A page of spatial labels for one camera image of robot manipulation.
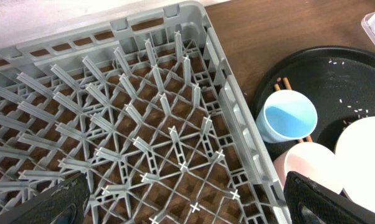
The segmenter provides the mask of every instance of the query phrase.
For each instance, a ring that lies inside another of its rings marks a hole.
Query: dish rack
[[[290,223],[193,1],[0,49],[0,214],[76,172],[84,223]]]

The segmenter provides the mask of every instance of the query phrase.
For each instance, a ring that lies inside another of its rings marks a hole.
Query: wooden table
[[[375,0],[233,0],[206,9],[249,105],[267,70],[296,51],[343,45],[375,52],[361,26]]]

